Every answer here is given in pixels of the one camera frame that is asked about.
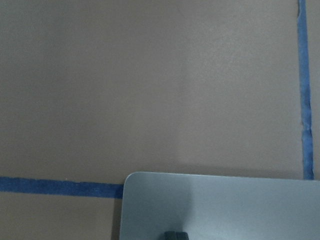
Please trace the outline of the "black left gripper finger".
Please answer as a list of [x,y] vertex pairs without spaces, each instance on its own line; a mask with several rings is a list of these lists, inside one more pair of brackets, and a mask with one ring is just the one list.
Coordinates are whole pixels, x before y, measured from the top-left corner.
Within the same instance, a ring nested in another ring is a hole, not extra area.
[[187,232],[166,231],[164,233],[165,240],[189,240]]

